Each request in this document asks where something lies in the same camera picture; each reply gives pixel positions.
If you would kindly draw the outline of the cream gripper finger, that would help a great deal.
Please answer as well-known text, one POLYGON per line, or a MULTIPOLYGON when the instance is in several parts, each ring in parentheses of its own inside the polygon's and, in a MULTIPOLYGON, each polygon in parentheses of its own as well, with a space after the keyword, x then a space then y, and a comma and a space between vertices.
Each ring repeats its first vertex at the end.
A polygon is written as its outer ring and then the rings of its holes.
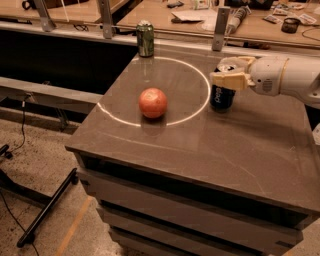
POLYGON ((251 76, 244 72, 212 72, 210 78, 214 85, 236 91, 244 90, 255 85, 251 76))
POLYGON ((255 61, 252 56, 227 57, 218 63, 217 68, 220 72, 247 72, 255 61))

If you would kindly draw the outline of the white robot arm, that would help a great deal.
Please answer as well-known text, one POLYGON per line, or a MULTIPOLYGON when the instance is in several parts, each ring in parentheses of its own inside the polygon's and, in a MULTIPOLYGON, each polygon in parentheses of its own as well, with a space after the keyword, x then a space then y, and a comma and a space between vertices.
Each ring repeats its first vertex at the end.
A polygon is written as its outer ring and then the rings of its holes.
POLYGON ((307 106, 320 105, 320 61, 289 56, 223 58, 210 79, 216 86, 241 91, 251 88, 266 96, 287 95, 307 106))

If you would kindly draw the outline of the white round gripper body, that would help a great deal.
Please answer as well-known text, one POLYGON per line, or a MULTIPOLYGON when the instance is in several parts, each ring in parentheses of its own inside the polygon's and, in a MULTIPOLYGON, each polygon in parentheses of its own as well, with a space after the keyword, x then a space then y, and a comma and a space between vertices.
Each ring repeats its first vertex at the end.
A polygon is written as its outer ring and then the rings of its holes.
POLYGON ((288 59, 283 57, 262 57, 257 59, 249 69, 253 82, 251 89, 260 95, 279 95, 281 80, 287 62, 288 59))

